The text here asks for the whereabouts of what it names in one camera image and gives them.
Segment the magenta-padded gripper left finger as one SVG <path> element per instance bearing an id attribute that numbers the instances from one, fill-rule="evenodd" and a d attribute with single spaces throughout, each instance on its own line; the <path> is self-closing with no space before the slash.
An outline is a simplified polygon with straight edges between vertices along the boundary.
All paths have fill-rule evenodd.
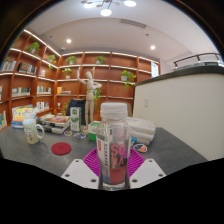
<path id="1" fill-rule="evenodd" d="M 62 174 L 62 178 L 83 188 L 98 189 L 100 162 L 97 149 L 91 150 L 82 159 L 74 159 Z"/>

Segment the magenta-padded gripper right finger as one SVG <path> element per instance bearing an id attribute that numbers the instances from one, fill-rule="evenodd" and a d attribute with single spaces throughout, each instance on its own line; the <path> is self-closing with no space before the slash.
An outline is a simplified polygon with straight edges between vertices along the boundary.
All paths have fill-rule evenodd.
<path id="1" fill-rule="evenodd" d="M 134 149 L 130 151 L 128 159 L 128 179 L 131 189 L 146 186 L 165 176 L 166 174 L 154 159 L 145 159 Z"/>

